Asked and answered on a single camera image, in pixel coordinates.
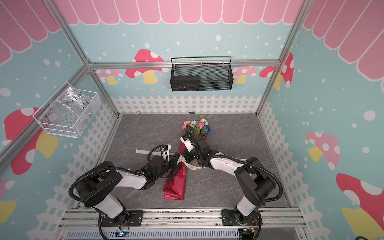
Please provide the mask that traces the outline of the cream ribbon strip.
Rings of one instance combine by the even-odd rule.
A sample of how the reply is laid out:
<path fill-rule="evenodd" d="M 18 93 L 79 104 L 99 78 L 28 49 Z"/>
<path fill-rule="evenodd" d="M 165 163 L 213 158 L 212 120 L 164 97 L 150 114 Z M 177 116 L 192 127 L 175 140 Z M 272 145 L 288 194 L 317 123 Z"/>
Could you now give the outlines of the cream ribbon strip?
<path fill-rule="evenodd" d="M 149 161 L 155 157 L 155 156 L 161 156 L 161 153 L 160 153 L 160 147 L 161 145 L 155 147 L 154 149 L 150 150 L 150 151 L 144 151 L 144 150 L 138 150 L 136 149 L 136 153 L 138 154 L 143 154 L 143 155 L 147 155 L 147 163 L 145 165 L 147 165 L 149 163 Z M 172 154 L 170 153 L 170 156 L 179 156 L 179 154 Z"/>

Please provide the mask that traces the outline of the light blue fake flower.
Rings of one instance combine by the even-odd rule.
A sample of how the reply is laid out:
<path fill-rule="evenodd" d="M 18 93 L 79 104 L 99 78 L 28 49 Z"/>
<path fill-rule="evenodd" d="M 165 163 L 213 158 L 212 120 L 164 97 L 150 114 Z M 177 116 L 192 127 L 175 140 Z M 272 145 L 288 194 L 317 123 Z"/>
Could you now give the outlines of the light blue fake flower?
<path fill-rule="evenodd" d="M 193 128 L 194 136 L 205 136 L 210 132 L 210 126 L 208 121 L 203 115 L 199 120 L 191 121 L 191 127 Z"/>

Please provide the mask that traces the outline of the dark red wrapping paper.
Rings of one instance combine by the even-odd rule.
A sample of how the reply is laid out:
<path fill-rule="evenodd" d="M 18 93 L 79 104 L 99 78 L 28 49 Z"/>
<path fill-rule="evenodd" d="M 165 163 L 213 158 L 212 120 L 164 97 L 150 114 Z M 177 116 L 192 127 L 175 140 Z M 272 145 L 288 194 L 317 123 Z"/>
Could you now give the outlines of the dark red wrapping paper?
<path fill-rule="evenodd" d="M 166 200 L 184 200 L 185 199 L 185 190 L 186 190 L 186 182 L 187 182 L 187 169 L 190 170 L 198 170 L 200 167 L 194 166 L 191 163 L 186 163 L 184 158 L 180 155 L 180 151 L 185 147 L 180 145 L 179 147 L 179 160 L 178 164 L 181 163 L 181 169 L 175 176 L 173 180 L 169 183 L 165 183 L 163 188 L 164 199 Z"/>

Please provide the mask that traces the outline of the dark blue fake rose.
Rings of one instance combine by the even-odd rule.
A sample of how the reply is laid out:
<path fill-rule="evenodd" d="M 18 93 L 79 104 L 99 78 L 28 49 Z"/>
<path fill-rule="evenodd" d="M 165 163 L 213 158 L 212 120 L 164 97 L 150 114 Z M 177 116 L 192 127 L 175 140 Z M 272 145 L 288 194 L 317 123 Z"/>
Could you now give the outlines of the dark blue fake rose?
<path fill-rule="evenodd" d="M 210 126 L 206 125 L 205 127 L 206 127 L 206 134 L 208 134 L 211 131 Z"/>

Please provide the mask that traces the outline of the small pink fake rose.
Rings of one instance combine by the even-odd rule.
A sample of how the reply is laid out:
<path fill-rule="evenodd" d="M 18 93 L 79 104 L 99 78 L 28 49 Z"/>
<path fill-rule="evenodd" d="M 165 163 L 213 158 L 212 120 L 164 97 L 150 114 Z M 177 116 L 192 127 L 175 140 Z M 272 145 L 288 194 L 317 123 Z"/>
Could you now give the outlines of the small pink fake rose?
<path fill-rule="evenodd" d="M 198 126 L 199 126 L 200 129 L 202 129 L 205 126 L 205 123 L 199 121 L 198 122 Z"/>

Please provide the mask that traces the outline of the pink orange fake rose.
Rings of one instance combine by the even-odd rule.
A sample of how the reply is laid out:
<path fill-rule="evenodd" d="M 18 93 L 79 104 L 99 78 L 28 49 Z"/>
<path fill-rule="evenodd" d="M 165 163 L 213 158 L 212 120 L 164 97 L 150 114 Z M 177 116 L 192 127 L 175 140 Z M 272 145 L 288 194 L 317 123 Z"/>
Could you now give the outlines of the pink orange fake rose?
<path fill-rule="evenodd" d="M 191 125 L 191 123 L 192 123 L 191 121 L 185 121 L 184 124 L 183 124 L 182 129 L 183 129 L 183 130 L 186 130 L 187 127 L 188 127 L 188 125 Z"/>

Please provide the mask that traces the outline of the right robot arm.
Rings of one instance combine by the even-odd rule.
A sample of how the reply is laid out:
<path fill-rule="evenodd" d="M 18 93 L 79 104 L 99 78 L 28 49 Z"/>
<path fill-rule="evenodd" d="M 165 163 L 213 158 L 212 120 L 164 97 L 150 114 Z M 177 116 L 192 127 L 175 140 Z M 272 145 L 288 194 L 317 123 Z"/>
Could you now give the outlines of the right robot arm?
<path fill-rule="evenodd" d="M 257 158 L 240 160 L 211 150 L 201 136 L 185 134 L 180 140 L 186 148 L 181 155 L 187 163 L 197 160 L 202 169 L 219 170 L 236 177 L 244 196 L 234 209 L 222 210 L 224 225 L 261 224 L 259 209 L 265 203 L 275 202 L 283 196 L 283 185 L 279 178 L 264 168 Z"/>

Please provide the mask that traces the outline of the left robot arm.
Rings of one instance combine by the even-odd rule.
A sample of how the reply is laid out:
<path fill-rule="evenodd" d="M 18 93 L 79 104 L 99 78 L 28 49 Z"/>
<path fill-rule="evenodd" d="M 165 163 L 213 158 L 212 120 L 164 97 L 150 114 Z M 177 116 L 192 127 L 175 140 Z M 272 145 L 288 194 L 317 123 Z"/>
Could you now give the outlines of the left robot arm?
<path fill-rule="evenodd" d="M 111 161 L 105 161 L 77 178 L 69 188 L 69 196 L 82 202 L 85 207 L 94 208 L 100 214 L 115 219 L 125 211 L 125 206 L 111 195 L 115 188 L 147 190 L 168 170 L 177 167 L 179 157 L 171 155 L 164 159 L 154 156 L 139 172 L 116 167 Z"/>

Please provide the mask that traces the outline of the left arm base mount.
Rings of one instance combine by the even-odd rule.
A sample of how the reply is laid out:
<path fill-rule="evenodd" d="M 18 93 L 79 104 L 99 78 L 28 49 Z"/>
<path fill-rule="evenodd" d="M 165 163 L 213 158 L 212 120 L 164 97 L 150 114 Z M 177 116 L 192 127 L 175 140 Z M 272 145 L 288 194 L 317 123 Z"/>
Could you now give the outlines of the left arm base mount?
<path fill-rule="evenodd" d="M 116 218 L 111 219 L 107 215 L 102 217 L 102 227 L 140 227 L 143 221 L 144 211 L 122 211 Z"/>

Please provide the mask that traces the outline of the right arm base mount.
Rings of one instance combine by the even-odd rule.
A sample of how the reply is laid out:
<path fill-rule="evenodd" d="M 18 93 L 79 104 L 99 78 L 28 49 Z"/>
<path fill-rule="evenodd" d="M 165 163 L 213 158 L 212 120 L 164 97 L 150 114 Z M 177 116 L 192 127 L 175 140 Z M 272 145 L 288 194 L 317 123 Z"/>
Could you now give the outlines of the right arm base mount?
<path fill-rule="evenodd" d="M 263 221 L 260 211 L 252 211 L 243 216 L 237 209 L 223 209 L 221 212 L 224 226 L 262 226 Z"/>

